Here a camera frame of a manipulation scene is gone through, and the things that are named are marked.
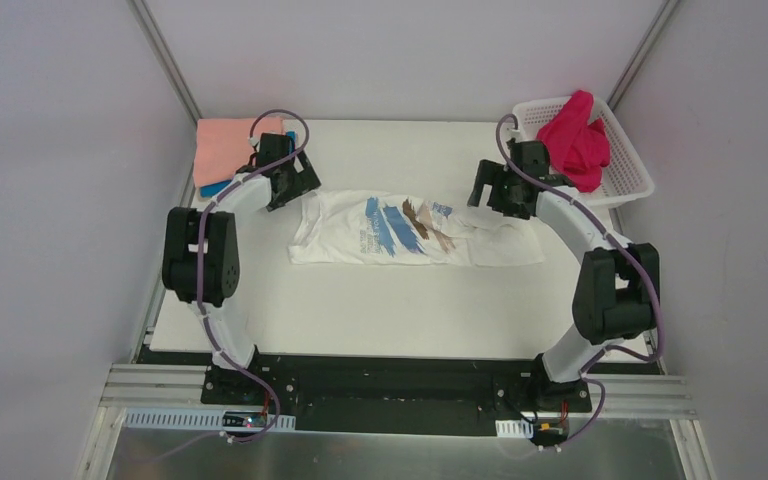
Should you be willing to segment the white printed t shirt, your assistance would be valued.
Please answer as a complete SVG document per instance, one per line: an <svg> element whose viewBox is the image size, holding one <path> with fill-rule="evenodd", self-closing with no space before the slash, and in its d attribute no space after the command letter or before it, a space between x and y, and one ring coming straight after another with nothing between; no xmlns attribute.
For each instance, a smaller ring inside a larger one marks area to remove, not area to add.
<svg viewBox="0 0 768 480"><path fill-rule="evenodd" d="M531 225L488 210L367 190L302 201L294 264L519 267L545 256Z"/></svg>

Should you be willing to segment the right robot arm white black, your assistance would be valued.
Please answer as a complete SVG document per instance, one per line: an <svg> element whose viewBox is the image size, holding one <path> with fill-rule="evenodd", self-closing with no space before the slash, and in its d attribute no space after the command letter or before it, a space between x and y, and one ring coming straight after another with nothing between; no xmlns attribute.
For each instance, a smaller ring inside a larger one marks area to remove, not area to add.
<svg viewBox="0 0 768 480"><path fill-rule="evenodd" d="M543 410L575 395L584 374L625 340L660 322L657 249L614 233L563 174L550 170L540 141L511 140L506 162L478 163L467 204L486 204L506 217L536 218L571 251L580 269L571 313L573 325L534 361L525 396Z"/></svg>

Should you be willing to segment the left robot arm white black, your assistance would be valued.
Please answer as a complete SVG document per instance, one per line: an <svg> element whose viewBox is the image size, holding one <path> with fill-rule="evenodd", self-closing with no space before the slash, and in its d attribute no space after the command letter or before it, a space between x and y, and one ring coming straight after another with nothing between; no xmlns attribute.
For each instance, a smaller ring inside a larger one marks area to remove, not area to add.
<svg viewBox="0 0 768 480"><path fill-rule="evenodd" d="M200 320L213 364L233 370L226 389L241 404L263 396L265 378L248 367L256 344L232 299L243 277L238 227L321 186L304 148L293 134L264 133L251 164L204 208L174 207L167 214L162 284Z"/></svg>

